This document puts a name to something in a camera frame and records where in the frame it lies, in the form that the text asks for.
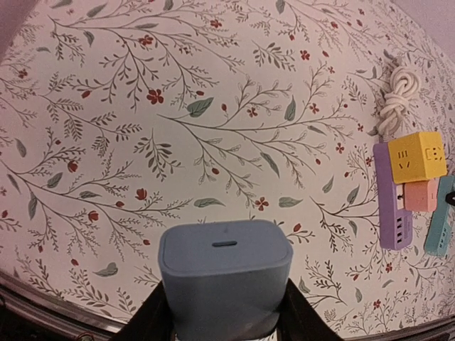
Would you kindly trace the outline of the blue plug adapter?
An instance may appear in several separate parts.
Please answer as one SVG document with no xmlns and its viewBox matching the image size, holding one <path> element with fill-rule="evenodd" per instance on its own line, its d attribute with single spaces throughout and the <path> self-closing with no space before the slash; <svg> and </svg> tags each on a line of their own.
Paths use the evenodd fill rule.
<svg viewBox="0 0 455 341">
<path fill-rule="evenodd" d="M 168 229 L 158 262 L 179 340 L 258 340 L 274 331 L 293 249 L 267 220 Z"/>
</svg>

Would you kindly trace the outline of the yellow cube socket adapter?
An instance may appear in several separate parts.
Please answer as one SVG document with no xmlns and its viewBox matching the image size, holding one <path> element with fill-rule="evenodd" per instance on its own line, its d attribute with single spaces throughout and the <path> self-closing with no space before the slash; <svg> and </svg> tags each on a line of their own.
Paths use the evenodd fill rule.
<svg viewBox="0 0 455 341">
<path fill-rule="evenodd" d="M 447 174 L 441 134 L 423 131 L 387 142 L 396 184 L 440 178 Z"/>
</svg>

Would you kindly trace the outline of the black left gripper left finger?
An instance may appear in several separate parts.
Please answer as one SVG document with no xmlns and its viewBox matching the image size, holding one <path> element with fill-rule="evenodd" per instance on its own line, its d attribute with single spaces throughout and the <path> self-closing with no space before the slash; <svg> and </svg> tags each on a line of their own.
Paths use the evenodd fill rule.
<svg viewBox="0 0 455 341">
<path fill-rule="evenodd" d="M 112 341 L 170 341 L 174 340 L 171 310 L 160 282 Z"/>
</svg>

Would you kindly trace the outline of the purple power strip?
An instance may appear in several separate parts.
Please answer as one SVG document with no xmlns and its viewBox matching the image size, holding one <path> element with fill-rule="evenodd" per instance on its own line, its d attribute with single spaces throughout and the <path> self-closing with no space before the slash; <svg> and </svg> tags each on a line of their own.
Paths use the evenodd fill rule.
<svg viewBox="0 0 455 341">
<path fill-rule="evenodd" d="M 392 177 L 392 165 L 386 143 L 373 146 L 378 185 L 380 246 L 399 251 L 412 243 L 412 212 L 404 208 L 404 193 Z"/>
</svg>

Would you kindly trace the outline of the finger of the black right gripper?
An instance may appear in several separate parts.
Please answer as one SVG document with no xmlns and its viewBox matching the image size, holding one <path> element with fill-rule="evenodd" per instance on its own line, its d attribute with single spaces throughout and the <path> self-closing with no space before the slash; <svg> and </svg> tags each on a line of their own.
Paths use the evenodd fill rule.
<svg viewBox="0 0 455 341">
<path fill-rule="evenodd" d="M 446 202 L 449 205 L 455 205 L 455 191 L 446 194 Z"/>
</svg>

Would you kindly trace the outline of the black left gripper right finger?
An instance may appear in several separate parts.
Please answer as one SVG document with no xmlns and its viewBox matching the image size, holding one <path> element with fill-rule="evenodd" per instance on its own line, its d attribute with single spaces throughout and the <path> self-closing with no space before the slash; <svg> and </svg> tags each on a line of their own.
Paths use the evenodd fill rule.
<svg viewBox="0 0 455 341">
<path fill-rule="evenodd" d="M 342 340 L 311 307 L 302 292 L 289 279 L 279 309 L 279 340 Z"/>
</svg>

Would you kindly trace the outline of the pink plug adapter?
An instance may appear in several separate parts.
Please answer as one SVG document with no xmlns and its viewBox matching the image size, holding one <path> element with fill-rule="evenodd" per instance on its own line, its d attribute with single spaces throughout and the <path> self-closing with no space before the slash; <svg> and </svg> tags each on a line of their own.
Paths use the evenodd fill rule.
<svg viewBox="0 0 455 341">
<path fill-rule="evenodd" d="M 433 212 L 437 208 L 438 179 L 404 184 L 405 209 L 414 212 Z"/>
</svg>

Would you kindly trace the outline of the teal power strip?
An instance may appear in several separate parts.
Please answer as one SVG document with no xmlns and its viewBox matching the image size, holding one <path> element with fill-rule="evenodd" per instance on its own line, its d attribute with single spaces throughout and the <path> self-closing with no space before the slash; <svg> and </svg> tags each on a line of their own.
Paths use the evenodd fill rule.
<svg viewBox="0 0 455 341">
<path fill-rule="evenodd" d="M 454 224 L 454 205 L 446 202 L 446 194 L 452 191 L 454 191 L 454 176 L 441 177 L 437 192 L 437 208 L 433 212 L 424 243 L 426 254 L 444 257 L 448 252 Z"/>
</svg>

